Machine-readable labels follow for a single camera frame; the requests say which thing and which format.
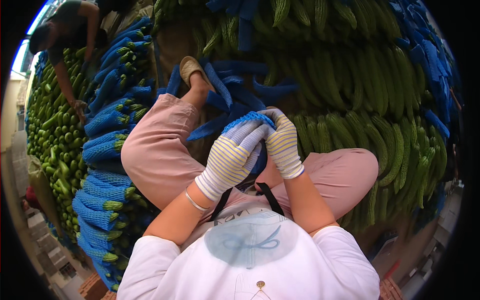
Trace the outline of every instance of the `silver bracelet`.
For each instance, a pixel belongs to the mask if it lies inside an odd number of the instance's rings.
[[[208,208],[203,208],[203,207],[201,207],[200,205],[198,205],[197,203],[195,203],[195,202],[190,198],[190,196],[188,195],[188,193],[187,193],[187,188],[185,188],[185,196],[187,196],[188,201],[190,201],[190,203],[191,203],[193,206],[195,206],[196,208],[200,209],[201,211],[204,212],[204,211],[206,211],[206,210],[208,209]]]

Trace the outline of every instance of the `knee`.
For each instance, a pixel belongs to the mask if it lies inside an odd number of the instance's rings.
[[[131,173],[135,164],[138,164],[140,156],[138,155],[139,151],[135,151],[135,148],[134,142],[131,136],[129,136],[123,143],[120,153],[121,163],[127,174]]]
[[[372,152],[363,148],[353,148],[350,149],[350,154],[354,156],[354,161],[366,176],[371,175],[372,178],[377,178],[378,160]]]

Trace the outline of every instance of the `sack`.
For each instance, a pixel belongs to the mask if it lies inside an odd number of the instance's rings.
[[[30,155],[30,163],[28,164],[28,181],[33,187],[38,203],[42,206],[48,220],[57,229],[58,236],[63,237],[60,219],[57,213],[57,205],[50,188],[50,183],[42,170],[42,163],[33,155]]]

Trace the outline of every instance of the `pink pants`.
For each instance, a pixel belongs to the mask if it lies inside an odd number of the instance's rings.
[[[205,169],[185,147],[198,116],[193,105],[170,94],[160,95],[123,145],[121,160],[125,171],[159,209],[164,209]],[[335,219],[360,202],[378,175],[376,157],[360,148],[310,153],[303,164]],[[291,214],[284,184],[271,190],[282,209]],[[225,207],[246,201],[268,203],[265,196],[247,195],[233,188]],[[215,205],[204,213],[200,224],[210,218],[214,208]]]

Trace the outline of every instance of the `slipper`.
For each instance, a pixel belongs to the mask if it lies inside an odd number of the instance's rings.
[[[215,88],[211,84],[210,80],[208,80],[207,74],[205,74],[205,71],[202,69],[198,61],[191,56],[185,56],[180,63],[180,76],[188,87],[191,87],[190,75],[195,71],[200,71],[202,73],[202,78],[210,86],[210,89],[215,91]]]

